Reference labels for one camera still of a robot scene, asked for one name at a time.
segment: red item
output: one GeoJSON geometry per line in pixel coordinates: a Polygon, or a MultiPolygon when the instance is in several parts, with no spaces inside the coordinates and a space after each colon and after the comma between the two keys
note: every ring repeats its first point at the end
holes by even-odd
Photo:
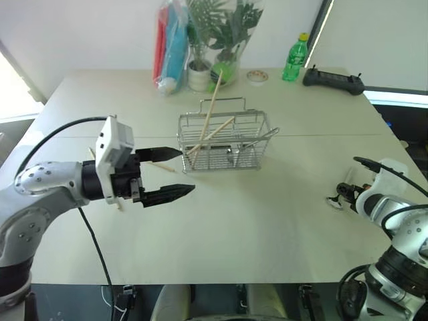
{"type": "Polygon", "coordinates": [[[153,82],[157,86],[156,79],[162,73],[163,58],[165,56],[165,46],[167,43],[167,23],[168,23],[168,7],[159,10],[158,13],[158,33],[156,37],[156,48],[154,51],[154,68],[153,82]]]}

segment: plant pot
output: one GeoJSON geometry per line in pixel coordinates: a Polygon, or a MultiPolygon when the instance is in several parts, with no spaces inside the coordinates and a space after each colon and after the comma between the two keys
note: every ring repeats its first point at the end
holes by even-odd
{"type": "Polygon", "coordinates": [[[193,68],[194,60],[189,62],[189,65],[187,66],[187,83],[190,87],[190,89],[196,91],[196,92],[206,92],[208,90],[208,85],[210,81],[210,69],[211,64],[205,60],[205,65],[207,67],[206,70],[195,70],[193,68]]]}

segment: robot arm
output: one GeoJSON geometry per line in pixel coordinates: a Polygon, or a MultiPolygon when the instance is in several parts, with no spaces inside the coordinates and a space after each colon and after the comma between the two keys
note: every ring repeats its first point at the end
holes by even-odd
{"type": "MultiPolygon", "coordinates": [[[[406,182],[371,166],[379,163],[355,159],[377,172],[374,183],[369,188],[341,183],[337,190],[359,215],[382,227],[392,244],[377,263],[361,267],[349,280],[342,279],[339,310],[344,320],[414,320],[428,289],[428,205],[402,199],[399,195],[406,182]],[[361,273],[364,282],[355,280],[361,273]]],[[[381,163],[407,174],[401,163],[389,159],[381,163]]]]}
{"type": "Polygon", "coordinates": [[[146,192],[140,162],[165,161],[181,152],[160,147],[131,154],[132,130],[114,117],[108,117],[96,146],[96,160],[39,163],[20,172],[0,191],[0,313],[28,295],[37,247],[45,230],[62,213],[96,199],[112,204],[118,197],[148,207],[174,201],[195,188],[169,185],[146,192]]]}

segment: wire basket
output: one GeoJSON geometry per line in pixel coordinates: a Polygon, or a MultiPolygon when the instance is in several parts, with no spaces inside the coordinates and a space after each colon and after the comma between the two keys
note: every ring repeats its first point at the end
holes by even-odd
{"type": "Polygon", "coordinates": [[[231,117],[234,119],[210,139],[200,140],[200,135],[206,118],[202,108],[211,99],[200,101],[199,112],[180,115],[178,139],[185,172],[260,169],[266,146],[270,138],[279,132],[279,128],[270,127],[265,112],[248,110],[243,97],[216,99],[217,103],[234,100],[242,102],[243,111],[212,113],[205,137],[231,117]],[[188,154],[198,144],[201,145],[200,149],[188,154]]]}

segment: green bottle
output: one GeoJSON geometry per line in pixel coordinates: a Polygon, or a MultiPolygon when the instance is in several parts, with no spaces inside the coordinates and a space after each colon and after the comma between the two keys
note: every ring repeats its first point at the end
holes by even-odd
{"type": "Polygon", "coordinates": [[[282,80],[293,82],[299,76],[300,67],[303,66],[306,55],[308,54],[308,46],[306,45],[308,38],[308,33],[301,33],[299,41],[290,49],[287,64],[282,72],[282,80]]]}

